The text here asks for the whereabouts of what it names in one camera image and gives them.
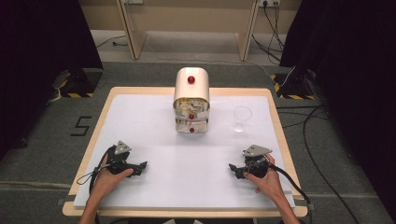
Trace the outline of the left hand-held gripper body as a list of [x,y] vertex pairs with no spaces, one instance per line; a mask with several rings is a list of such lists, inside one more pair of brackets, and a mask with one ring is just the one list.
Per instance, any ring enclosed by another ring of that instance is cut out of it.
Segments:
[[128,169],[136,171],[136,166],[127,162],[131,150],[132,149],[122,141],[110,147],[107,152],[107,170],[113,175],[120,174]]

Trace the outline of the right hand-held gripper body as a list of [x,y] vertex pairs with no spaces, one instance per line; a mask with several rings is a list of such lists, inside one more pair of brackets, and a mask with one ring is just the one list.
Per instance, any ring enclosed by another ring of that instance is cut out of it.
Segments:
[[243,151],[243,156],[245,157],[243,172],[252,174],[258,178],[265,177],[269,167],[267,154],[271,152],[272,149],[257,145],[251,145],[245,149]]

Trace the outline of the person's right hand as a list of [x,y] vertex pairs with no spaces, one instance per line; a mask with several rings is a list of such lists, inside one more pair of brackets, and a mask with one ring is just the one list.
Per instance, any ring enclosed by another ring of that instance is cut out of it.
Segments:
[[244,177],[256,186],[256,193],[263,193],[276,206],[288,202],[276,170],[268,168],[264,177],[257,177],[250,173],[244,173]]

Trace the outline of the person's left hand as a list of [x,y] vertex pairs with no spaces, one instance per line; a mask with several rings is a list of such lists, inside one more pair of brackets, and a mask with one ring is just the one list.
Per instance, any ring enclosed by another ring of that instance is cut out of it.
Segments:
[[90,198],[97,202],[100,202],[107,196],[120,182],[122,179],[133,173],[133,169],[127,169],[119,174],[113,175],[107,168],[103,168],[92,187]]

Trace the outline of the white table mat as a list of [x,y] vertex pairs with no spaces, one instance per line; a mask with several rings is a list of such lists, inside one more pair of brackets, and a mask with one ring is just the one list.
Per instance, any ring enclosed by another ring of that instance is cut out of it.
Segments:
[[[243,151],[251,145],[272,149],[283,166],[266,97],[213,96],[208,131],[176,130],[173,98],[118,95],[112,101],[87,171],[119,141],[132,151],[127,161],[148,165],[141,175],[123,179],[102,200],[104,208],[214,208],[272,209],[274,204],[255,185],[237,179],[229,163],[244,166]],[[246,130],[233,130],[233,110],[246,106],[252,118]]]

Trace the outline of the clear plastic cup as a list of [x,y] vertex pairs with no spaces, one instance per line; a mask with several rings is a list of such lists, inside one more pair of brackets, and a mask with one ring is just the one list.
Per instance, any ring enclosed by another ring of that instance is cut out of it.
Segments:
[[242,133],[246,130],[248,122],[252,118],[252,111],[243,105],[237,106],[233,110],[233,130]]

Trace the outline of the wooden table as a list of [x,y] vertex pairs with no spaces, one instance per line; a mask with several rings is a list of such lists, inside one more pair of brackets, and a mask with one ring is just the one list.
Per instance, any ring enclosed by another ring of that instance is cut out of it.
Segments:
[[[78,194],[80,186],[77,183],[78,177],[83,174],[89,164],[89,159],[92,157],[94,147],[98,141],[100,132],[103,130],[103,125],[106,120],[110,105],[115,97],[122,94],[127,95],[154,95],[167,96],[174,92],[174,87],[115,87],[110,90],[106,98],[105,105],[97,121],[96,127],[93,129],[91,140],[86,148],[83,159],[79,165],[74,183],[68,192],[67,199],[63,205],[63,214],[67,217],[79,217],[82,215],[82,209],[73,205],[73,200]],[[210,88],[209,92],[213,96],[252,96],[252,97],[266,97],[268,100],[269,113],[272,119],[272,125],[275,129],[276,142],[279,145],[281,158],[285,161],[285,170],[290,174],[297,187],[300,187],[300,181],[297,176],[293,160],[290,155],[290,149],[281,128],[281,122],[276,109],[276,101],[278,100],[276,93],[272,89],[267,88]],[[178,218],[268,218],[279,217],[280,214],[271,209],[231,209],[224,208],[216,210],[214,208],[122,208],[120,210],[110,210],[104,208],[99,211],[99,214],[105,217],[178,217]]]

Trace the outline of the black stand base striped tape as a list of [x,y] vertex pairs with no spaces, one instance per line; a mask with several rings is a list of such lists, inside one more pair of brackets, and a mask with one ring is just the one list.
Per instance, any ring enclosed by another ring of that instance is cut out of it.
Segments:
[[52,83],[52,101],[66,98],[91,98],[103,74],[102,69],[83,68],[80,75],[63,71]]
[[276,96],[282,99],[292,100],[314,100],[312,92],[305,75],[298,74],[294,69],[287,73],[276,73],[271,75],[274,82]]

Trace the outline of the black curtain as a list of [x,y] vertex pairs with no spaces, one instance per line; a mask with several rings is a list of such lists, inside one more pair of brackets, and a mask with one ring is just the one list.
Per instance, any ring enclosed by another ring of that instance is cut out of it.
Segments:
[[78,0],[0,0],[0,160],[29,132],[57,76],[101,66]]
[[310,69],[396,222],[396,0],[302,0],[284,66]]

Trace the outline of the wooden desk leg panel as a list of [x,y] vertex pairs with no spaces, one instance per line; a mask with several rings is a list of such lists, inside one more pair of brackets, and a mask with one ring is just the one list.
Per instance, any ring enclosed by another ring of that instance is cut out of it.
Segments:
[[130,0],[117,0],[121,23],[128,41],[129,51],[133,60],[138,60],[142,53],[146,31],[139,31],[133,21]]
[[247,28],[245,32],[235,34],[235,39],[239,51],[239,58],[241,62],[245,62],[248,58],[250,39],[251,35],[254,32],[255,21],[259,10],[259,0],[250,0],[250,2],[251,5],[247,21]]

